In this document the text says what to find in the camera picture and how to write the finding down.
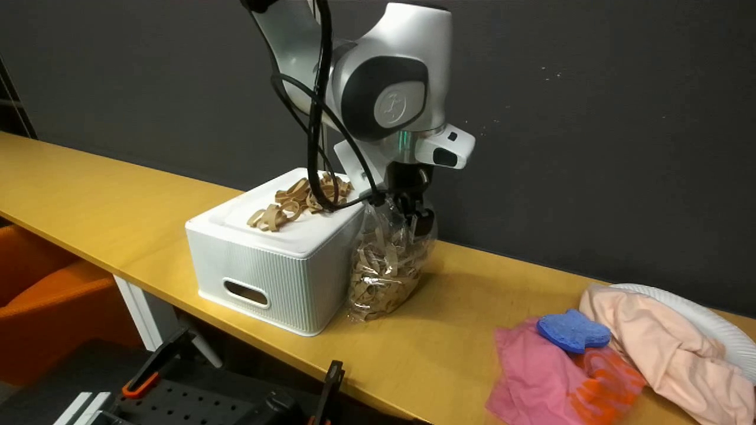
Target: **white box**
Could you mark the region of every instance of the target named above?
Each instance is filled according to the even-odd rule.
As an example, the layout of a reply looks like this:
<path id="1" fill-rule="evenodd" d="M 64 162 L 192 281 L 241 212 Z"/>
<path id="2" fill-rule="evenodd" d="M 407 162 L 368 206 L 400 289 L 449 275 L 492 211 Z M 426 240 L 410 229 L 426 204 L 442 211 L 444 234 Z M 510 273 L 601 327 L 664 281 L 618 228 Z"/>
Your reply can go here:
<path id="1" fill-rule="evenodd" d="M 301 335 L 321 334 L 342 310 L 362 206 L 303 212 L 280 232 L 248 228 L 308 171 L 292 171 L 188 223 L 198 294 Z"/>

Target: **box handle slot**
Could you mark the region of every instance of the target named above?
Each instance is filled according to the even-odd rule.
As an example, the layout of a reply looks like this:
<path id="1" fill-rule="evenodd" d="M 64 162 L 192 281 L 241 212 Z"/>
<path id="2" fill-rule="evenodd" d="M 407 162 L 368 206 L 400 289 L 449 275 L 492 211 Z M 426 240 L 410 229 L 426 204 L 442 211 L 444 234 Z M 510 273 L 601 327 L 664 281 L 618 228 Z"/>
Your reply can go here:
<path id="1" fill-rule="evenodd" d="M 255 289 L 248 289 L 248 286 L 241 286 L 236 281 L 223 281 L 223 286 L 234 296 L 234 299 L 241 299 L 261 310 L 268 310 L 269 307 L 269 301 L 263 291 L 255 291 Z"/>

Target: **blue sponge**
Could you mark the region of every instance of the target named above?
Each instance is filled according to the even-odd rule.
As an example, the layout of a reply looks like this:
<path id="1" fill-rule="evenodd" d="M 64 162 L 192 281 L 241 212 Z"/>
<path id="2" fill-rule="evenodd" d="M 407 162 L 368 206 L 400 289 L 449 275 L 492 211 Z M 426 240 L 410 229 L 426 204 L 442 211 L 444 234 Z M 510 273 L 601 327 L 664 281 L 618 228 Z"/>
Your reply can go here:
<path id="1" fill-rule="evenodd" d="M 607 327 L 592 322 L 576 310 L 541 316 L 537 328 L 541 339 L 559 346 L 567 355 L 585 355 L 588 348 L 607 348 L 612 340 Z"/>

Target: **orange chair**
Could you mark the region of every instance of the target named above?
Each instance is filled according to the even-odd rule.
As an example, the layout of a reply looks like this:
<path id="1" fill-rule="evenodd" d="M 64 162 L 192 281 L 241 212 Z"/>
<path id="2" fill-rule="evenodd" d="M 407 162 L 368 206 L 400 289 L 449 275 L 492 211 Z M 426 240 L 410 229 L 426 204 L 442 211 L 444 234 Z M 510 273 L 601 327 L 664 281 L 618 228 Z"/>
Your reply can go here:
<path id="1" fill-rule="evenodd" d="M 113 276 L 0 228 L 0 380 L 25 387 L 87 340 L 139 346 Z"/>

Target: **wooden table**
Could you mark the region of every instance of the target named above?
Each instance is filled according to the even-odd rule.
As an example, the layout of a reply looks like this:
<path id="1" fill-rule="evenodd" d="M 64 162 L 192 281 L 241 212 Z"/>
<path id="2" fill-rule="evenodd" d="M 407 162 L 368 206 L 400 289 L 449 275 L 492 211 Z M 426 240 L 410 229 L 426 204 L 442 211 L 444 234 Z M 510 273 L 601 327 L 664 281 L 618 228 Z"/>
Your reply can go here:
<path id="1" fill-rule="evenodd" d="M 495 424 L 495 330 L 566 313 L 593 281 L 437 244 L 430 279 L 387 320 L 339 316 L 301 339 L 198 299 L 185 223 L 238 192 L 0 133 L 0 217 L 123 276 L 192 316 L 321 379 L 347 369 L 359 402 L 439 425 Z M 756 322 L 725 314 L 756 339 Z M 647 394 L 629 424 L 693 424 Z"/>

